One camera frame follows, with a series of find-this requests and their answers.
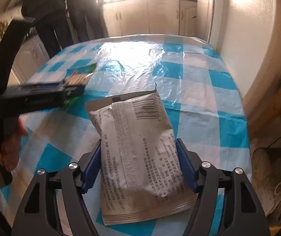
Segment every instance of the checkered tablecloth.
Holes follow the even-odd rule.
[[[13,224],[25,190],[39,168],[56,171],[93,149],[99,135],[84,103],[122,93],[157,90],[176,137],[217,168],[241,167],[251,177],[249,141],[239,92],[216,51],[197,38],[134,35],[70,46],[47,62],[29,82],[59,81],[73,70],[97,63],[85,93],[69,110],[34,112],[23,116],[29,136],[11,185],[0,190],[0,208]],[[84,200],[101,236],[181,235],[191,210],[146,222],[104,226],[99,203],[100,178]],[[58,192],[58,203],[61,203]],[[217,232],[223,204],[219,192],[210,235]],[[70,233],[63,205],[61,222]]]

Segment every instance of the plastic table cover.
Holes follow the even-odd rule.
[[[20,201],[39,168],[48,172],[78,161],[99,140],[84,103],[122,93],[157,90],[176,137],[201,160],[217,168],[241,167],[251,177],[246,118],[237,87],[224,62],[206,42],[172,35],[133,35],[93,40],[67,47],[48,61],[29,82],[59,81],[72,71],[86,72],[97,63],[85,93],[67,111],[23,115],[29,136],[22,140],[13,182],[0,190],[0,209],[12,225]],[[104,226],[99,203],[100,175],[83,196],[101,236],[181,235],[192,210],[131,224]],[[71,235],[62,193],[58,207],[66,234]],[[219,191],[210,235],[217,232],[223,205]]]

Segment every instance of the table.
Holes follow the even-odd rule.
[[[0,209],[12,225],[25,190],[39,168],[60,170],[93,149],[99,135],[84,103],[122,93],[153,90],[157,83],[176,137],[217,168],[244,169],[251,177],[246,118],[239,92],[227,68],[206,42],[172,35],[133,35],[93,40],[67,47],[47,62],[29,82],[61,80],[97,63],[85,93],[69,110],[54,109],[22,116],[29,136],[13,182],[0,190]],[[180,235],[191,210],[155,220],[104,226],[99,204],[100,178],[84,200],[100,235]],[[58,208],[65,233],[70,233],[62,193]],[[219,191],[210,235],[217,232],[223,205]]]

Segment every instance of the barcode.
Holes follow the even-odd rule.
[[[137,120],[158,118],[157,106],[152,95],[132,102]]]

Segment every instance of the tablecloth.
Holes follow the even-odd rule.
[[[133,35],[93,40],[67,47],[29,82],[59,81],[73,70],[97,63],[85,93],[67,111],[23,115],[28,137],[13,182],[0,190],[0,209],[12,225],[25,190],[39,168],[64,168],[90,152],[99,140],[84,103],[122,93],[153,90],[157,83],[176,137],[201,160],[217,168],[244,169],[251,177],[246,118],[237,87],[224,62],[206,42],[172,35]],[[191,211],[132,224],[104,226],[99,203],[100,178],[83,196],[96,229],[103,235],[182,235]],[[71,235],[59,191],[58,208]],[[223,205],[219,191],[210,235],[217,232]]]

